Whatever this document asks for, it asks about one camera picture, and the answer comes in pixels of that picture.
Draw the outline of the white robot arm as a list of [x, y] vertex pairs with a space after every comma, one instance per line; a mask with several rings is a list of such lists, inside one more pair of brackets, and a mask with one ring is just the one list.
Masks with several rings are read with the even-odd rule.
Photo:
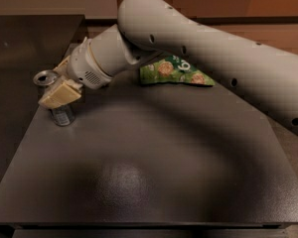
[[298, 135], [298, 55], [201, 25], [164, 0], [123, 0], [117, 23], [50, 71], [39, 104], [56, 109], [116, 75], [175, 55]]

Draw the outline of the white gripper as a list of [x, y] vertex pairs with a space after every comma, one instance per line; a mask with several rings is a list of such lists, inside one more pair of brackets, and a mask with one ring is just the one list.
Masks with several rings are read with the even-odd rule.
[[47, 88], [39, 100], [41, 106], [56, 109], [70, 104], [81, 98], [82, 84], [90, 89], [100, 89], [112, 80], [97, 64], [90, 43], [91, 39], [85, 38], [54, 68], [61, 77]]

